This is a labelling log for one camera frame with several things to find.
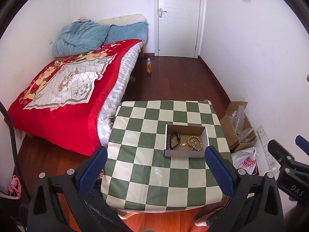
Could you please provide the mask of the blue duvet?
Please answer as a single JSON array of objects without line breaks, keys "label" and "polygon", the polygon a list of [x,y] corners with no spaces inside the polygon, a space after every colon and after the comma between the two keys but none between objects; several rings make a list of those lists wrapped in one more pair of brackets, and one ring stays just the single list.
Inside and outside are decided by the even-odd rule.
[{"label": "blue duvet", "polygon": [[53,47],[53,55],[67,57],[99,50],[110,26],[94,23],[89,19],[76,20],[63,28]]}]

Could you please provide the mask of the open brown cardboard box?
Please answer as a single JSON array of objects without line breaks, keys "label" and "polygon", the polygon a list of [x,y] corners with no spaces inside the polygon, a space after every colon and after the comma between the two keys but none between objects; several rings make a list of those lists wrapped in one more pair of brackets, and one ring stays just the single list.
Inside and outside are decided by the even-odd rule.
[{"label": "open brown cardboard box", "polygon": [[219,121],[231,153],[251,148],[256,144],[257,136],[246,116],[247,102],[232,101],[224,117]]}]

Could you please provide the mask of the white door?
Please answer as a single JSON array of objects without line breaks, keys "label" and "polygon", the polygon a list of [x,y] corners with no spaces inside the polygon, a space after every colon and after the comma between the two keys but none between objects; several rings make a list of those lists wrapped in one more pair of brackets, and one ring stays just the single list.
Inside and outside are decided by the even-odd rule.
[{"label": "white door", "polygon": [[197,58],[202,42],[206,0],[154,0],[154,54]]}]

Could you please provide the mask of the blue pillow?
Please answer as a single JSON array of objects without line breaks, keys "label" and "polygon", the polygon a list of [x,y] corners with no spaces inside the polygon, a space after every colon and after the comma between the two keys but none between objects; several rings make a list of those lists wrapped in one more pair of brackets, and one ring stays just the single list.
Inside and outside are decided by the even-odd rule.
[{"label": "blue pillow", "polygon": [[143,44],[147,41],[148,23],[138,22],[125,26],[112,25],[104,44],[112,44],[128,39],[139,39]]}]

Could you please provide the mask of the red patterned bedspread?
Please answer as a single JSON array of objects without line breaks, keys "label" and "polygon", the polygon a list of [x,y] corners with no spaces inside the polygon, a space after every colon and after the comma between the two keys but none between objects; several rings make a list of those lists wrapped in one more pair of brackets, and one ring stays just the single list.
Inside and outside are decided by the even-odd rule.
[{"label": "red patterned bedspread", "polygon": [[129,55],[137,59],[142,46],[127,39],[50,62],[9,107],[14,129],[90,156],[100,144],[98,116],[121,64]]}]

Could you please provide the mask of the quilted white mattress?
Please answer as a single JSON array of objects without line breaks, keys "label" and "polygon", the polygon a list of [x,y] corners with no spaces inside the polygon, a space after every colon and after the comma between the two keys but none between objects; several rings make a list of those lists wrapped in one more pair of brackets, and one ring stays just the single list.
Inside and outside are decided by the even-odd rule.
[{"label": "quilted white mattress", "polygon": [[106,148],[112,131],[116,110],[124,96],[131,73],[135,67],[142,47],[143,43],[140,41],[132,46],[122,57],[116,83],[108,94],[97,116],[98,138],[101,145]]}]

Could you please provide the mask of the black wristband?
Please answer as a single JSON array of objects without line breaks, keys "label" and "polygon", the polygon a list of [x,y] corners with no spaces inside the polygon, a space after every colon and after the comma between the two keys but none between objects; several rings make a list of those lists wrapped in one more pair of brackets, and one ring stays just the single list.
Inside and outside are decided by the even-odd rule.
[{"label": "black wristband", "polygon": [[174,150],[177,148],[180,144],[181,141],[181,136],[178,132],[174,132],[170,137],[169,137],[169,149]]}]

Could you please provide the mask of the small round floor object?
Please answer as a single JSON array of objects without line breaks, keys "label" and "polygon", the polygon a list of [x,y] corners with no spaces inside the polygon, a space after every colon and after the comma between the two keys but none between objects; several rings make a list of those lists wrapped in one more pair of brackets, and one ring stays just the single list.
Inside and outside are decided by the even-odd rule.
[{"label": "small round floor object", "polygon": [[134,82],[135,79],[136,79],[136,78],[135,78],[134,76],[131,76],[131,77],[130,77],[130,81],[131,81],[131,82]]}]

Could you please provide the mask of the small cardboard jewelry box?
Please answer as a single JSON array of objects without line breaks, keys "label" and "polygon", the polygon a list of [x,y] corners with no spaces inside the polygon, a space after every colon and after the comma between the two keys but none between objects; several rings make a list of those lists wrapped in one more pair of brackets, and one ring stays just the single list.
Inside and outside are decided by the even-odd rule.
[{"label": "small cardboard jewelry box", "polygon": [[[174,150],[169,149],[169,137],[174,132],[180,134],[180,144],[186,143],[185,147],[179,144]],[[203,158],[209,145],[207,129],[203,126],[166,124],[164,157]]]}]

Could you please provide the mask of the green white checkered tablecloth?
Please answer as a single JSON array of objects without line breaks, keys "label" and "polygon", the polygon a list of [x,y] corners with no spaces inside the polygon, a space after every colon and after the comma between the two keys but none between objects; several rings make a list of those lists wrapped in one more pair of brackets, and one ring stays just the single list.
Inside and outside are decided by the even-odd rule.
[{"label": "green white checkered tablecloth", "polygon": [[205,101],[126,101],[116,111],[101,193],[116,210],[189,210],[224,200],[203,158],[165,157],[168,124],[204,127],[223,158],[230,151],[217,114]]}]

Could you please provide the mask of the white red plastic bag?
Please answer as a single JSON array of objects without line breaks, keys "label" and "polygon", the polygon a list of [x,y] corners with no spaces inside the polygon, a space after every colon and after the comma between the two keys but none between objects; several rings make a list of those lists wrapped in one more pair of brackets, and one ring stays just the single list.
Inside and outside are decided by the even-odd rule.
[{"label": "white red plastic bag", "polygon": [[255,147],[237,151],[231,156],[236,169],[244,169],[250,175],[257,173],[257,149]]}]

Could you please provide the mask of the pink object on floor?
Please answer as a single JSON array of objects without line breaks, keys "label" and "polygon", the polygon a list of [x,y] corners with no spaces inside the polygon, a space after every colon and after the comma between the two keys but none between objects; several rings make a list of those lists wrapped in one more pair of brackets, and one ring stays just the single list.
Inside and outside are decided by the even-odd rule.
[{"label": "pink object on floor", "polygon": [[17,199],[21,198],[21,183],[16,175],[13,175],[11,183],[7,186],[10,196]]}]

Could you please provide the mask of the orange drink bottle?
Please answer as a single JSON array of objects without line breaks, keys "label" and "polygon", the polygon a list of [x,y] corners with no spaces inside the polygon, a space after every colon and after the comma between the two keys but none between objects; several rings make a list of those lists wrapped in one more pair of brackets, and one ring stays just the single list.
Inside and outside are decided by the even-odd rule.
[{"label": "orange drink bottle", "polygon": [[147,72],[151,73],[152,72],[152,62],[150,58],[147,59],[146,65],[147,65]]}]

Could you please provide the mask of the white power strip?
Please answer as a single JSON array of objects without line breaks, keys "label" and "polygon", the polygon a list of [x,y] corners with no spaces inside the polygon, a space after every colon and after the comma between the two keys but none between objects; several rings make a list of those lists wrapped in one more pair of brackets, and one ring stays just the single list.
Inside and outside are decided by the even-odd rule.
[{"label": "white power strip", "polygon": [[256,130],[257,134],[257,166],[260,175],[271,172],[276,175],[278,173],[278,165],[275,158],[268,151],[269,138],[261,125]]}]

